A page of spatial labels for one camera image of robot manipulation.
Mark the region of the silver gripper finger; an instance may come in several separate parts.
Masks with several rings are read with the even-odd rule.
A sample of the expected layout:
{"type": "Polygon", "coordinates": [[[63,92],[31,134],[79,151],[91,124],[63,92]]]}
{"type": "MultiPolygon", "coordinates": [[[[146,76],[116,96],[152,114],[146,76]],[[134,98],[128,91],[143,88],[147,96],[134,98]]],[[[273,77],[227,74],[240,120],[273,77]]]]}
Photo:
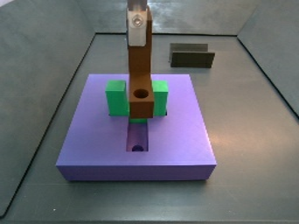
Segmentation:
{"type": "Polygon", "coordinates": [[[127,41],[130,46],[146,45],[147,0],[127,0],[127,41]]]}

